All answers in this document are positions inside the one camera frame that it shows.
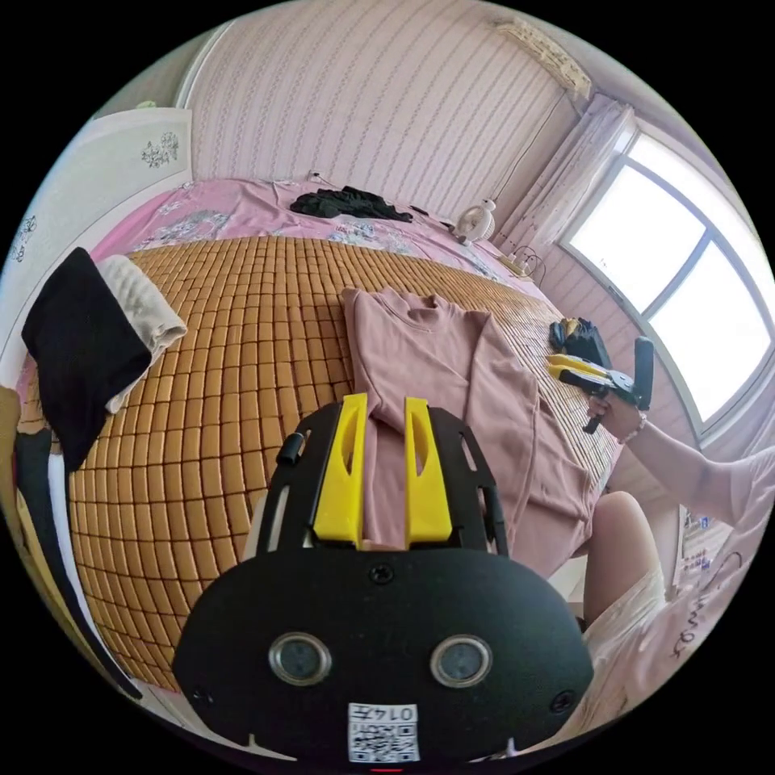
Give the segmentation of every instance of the qr code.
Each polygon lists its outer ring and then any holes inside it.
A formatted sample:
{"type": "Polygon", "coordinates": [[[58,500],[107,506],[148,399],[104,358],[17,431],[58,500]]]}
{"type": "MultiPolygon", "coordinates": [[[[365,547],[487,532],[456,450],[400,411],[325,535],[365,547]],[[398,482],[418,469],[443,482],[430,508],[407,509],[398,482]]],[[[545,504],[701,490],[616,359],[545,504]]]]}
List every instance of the qr code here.
{"type": "Polygon", "coordinates": [[[350,761],[419,761],[416,705],[359,705],[348,709],[350,761]]]}

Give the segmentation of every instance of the black towel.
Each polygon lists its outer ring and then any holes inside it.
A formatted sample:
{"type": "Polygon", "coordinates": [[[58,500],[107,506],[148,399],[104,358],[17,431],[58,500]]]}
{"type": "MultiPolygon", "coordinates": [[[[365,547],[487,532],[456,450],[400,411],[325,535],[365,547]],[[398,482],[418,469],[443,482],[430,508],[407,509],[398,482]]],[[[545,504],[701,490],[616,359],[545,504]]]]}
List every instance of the black towel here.
{"type": "Polygon", "coordinates": [[[151,353],[83,248],[46,280],[22,339],[38,366],[41,408],[65,469],[76,471],[105,424],[105,404],[143,375],[151,353]]]}
{"type": "Polygon", "coordinates": [[[291,210],[316,218],[353,216],[377,220],[401,220],[405,223],[413,220],[411,213],[398,212],[381,196],[370,194],[368,191],[359,191],[350,186],[345,186],[341,191],[319,188],[315,194],[302,194],[291,205],[291,210]]]}

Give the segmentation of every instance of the window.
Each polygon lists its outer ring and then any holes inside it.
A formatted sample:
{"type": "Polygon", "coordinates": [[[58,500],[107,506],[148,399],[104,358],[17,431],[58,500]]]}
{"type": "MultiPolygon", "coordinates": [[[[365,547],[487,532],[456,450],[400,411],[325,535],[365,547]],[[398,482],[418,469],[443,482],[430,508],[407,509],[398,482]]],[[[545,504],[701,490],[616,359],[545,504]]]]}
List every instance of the window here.
{"type": "Polygon", "coordinates": [[[668,146],[636,134],[561,244],[654,340],[698,438],[769,373],[775,279],[761,243],[668,146]]]}

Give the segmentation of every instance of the white shorts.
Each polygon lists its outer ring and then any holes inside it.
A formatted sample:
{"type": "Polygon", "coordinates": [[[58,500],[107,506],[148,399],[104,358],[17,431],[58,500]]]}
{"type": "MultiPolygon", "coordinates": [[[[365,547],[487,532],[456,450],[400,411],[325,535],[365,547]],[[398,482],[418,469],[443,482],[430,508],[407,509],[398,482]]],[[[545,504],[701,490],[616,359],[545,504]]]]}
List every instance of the white shorts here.
{"type": "Polygon", "coordinates": [[[657,567],[595,619],[584,633],[595,670],[592,683],[556,735],[520,753],[562,743],[613,721],[630,709],[624,684],[610,680],[612,670],[631,635],[645,627],[665,605],[664,576],[657,567]]]}

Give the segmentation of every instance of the knee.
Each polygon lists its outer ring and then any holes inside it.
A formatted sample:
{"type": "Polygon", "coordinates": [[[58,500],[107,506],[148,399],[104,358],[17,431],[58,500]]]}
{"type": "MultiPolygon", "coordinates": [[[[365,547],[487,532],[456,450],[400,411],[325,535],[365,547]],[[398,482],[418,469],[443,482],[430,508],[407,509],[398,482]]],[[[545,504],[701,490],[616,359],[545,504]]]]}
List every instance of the knee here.
{"type": "Polygon", "coordinates": [[[593,520],[626,519],[628,515],[642,517],[640,503],[628,492],[609,492],[597,502],[593,520]]]}

